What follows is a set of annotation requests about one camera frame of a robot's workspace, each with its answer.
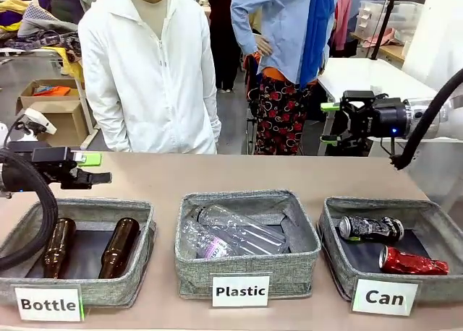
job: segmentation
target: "brown glass bottle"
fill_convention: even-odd
[[[74,235],[75,222],[69,218],[59,218],[43,254],[44,278],[63,278],[74,243]]]
[[[122,218],[116,224],[113,236],[101,256],[101,271],[98,278],[111,279],[122,275],[140,226],[132,218]]]

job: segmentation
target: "red floral pattern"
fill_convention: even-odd
[[[311,86],[264,77],[260,86],[255,154],[296,155],[299,148]]]

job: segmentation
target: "light blue shirt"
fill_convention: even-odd
[[[299,84],[310,0],[231,0],[231,23],[244,54],[258,51],[249,14],[259,7],[262,7],[262,35],[270,42],[273,53],[260,60],[258,72],[266,67],[274,67],[290,82]],[[333,25],[334,14],[328,21],[327,43]],[[324,50],[325,62],[328,57],[327,45]]]

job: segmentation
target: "floor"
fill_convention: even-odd
[[[34,79],[59,78],[59,69],[47,60],[13,60],[0,65],[0,122],[10,126],[16,117],[16,100],[21,91]],[[222,132],[218,142],[219,154],[242,154],[245,144],[247,101],[245,100],[244,73],[239,72],[233,93],[218,93],[218,116]],[[316,155],[323,124],[308,121],[302,137],[302,153]],[[108,150],[101,132],[90,144],[89,150]]]

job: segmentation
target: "cardboard box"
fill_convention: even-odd
[[[47,141],[52,147],[79,147],[87,138],[80,101],[38,101],[30,107],[41,112],[56,127],[55,134],[40,134],[39,141]]]
[[[48,86],[62,86],[70,87],[71,90],[66,94],[66,96],[33,96],[34,90],[42,85]],[[17,98],[16,101],[16,114],[18,114],[22,109],[29,108],[35,102],[46,102],[46,101],[79,101],[79,90],[75,84],[74,79],[40,79],[32,81]]]

